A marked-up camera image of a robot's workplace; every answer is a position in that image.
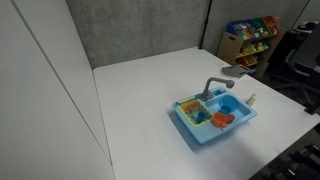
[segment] toy sink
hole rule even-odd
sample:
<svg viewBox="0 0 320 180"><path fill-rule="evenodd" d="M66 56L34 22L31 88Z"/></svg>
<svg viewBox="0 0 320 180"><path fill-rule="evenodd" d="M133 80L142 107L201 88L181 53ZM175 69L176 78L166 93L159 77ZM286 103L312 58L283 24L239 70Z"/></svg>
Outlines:
<svg viewBox="0 0 320 180"><path fill-rule="evenodd" d="M223 87L211 89L210 92L214 97L207 101L201 100L201 94L197 94L172 105L181 121L200 144L208 142L257 115L255 110ZM218 112L232 114L235 119L225 128L214 126L211 120Z"/></svg>

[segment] office chair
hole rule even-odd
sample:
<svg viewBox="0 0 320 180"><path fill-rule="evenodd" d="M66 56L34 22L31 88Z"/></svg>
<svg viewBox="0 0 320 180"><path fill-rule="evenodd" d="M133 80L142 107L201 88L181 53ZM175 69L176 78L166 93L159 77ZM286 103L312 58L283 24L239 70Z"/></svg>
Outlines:
<svg viewBox="0 0 320 180"><path fill-rule="evenodd" d="M312 104L310 92L320 95L319 88L316 88L320 83L320 79L316 78L320 77L320 26L306 38L298 49L291 50L285 62L295 77L272 74L272 78L286 82L275 86L274 89L296 88L302 92L307 104Z"/></svg>

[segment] floor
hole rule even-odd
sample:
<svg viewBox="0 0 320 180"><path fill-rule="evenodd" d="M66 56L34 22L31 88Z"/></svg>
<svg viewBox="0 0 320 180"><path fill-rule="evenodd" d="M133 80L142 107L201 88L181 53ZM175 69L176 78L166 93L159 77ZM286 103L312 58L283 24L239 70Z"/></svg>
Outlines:
<svg viewBox="0 0 320 180"><path fill-rule="evenodd" d="M262 83L266 84L267 86L273 88L277 85L282 84L283 82L270 78L270 75L265 75L261 80ZM298 102L299 104L305 104L306 100L303 98L299 92L297 92L294 88L287 88L287 89L281 89L278 90L281 94L289 97L290 99ZM316 111L317 114L320 115L320 108ZM310 143L313 143L315 145L320 146L320 134L316 132L314 129L311 129L309 132L307 132L304 136L302 136L298 141L296 141L294 144L292 144L290 147L288 147L284 152L282 152L277 158L280 158L284 161L289 160L290 158L287 156L289 153L292 153L294 151L303 151L305 145L309 145ZM263 179L264 174L269 174L270 169L268 168L268 165L263 167L258 173L256 173L251 179Z"/></svg>

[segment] blue toy sink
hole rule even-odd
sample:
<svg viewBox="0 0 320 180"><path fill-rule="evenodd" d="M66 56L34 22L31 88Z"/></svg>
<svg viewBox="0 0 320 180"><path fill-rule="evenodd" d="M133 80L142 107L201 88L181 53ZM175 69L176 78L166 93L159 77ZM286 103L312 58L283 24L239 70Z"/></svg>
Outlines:
<svg viewBox="0 0 320 180"><path fill-rule="evenodd" d="M223 87L210 90L214 95L208 101L200 99L201 94L173 103L173 108L195 139L204 144L233 129L257 115L257 112ZM217 112L232 114L235 119L225 128L212 125L211 119Z"/></svg>

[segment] orange cup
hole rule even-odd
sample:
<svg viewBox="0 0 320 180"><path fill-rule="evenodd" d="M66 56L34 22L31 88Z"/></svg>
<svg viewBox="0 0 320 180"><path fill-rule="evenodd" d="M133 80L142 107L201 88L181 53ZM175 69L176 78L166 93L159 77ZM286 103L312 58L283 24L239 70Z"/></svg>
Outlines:
<svg viewBox="0 0 320 180"><path fill-rule="evenodd" d="M217 112L213 115L211 123L216 127L225 128L227 127L226 121L227 117L224 114Z"/></svg>
<svg viewBox="0 0 320 180"><path fill-rule="evenodd" d="M233 114L227 114L226 116L227 116L227 120L226 120L227 124L231 124L233 120L236 118Z"/></svg>

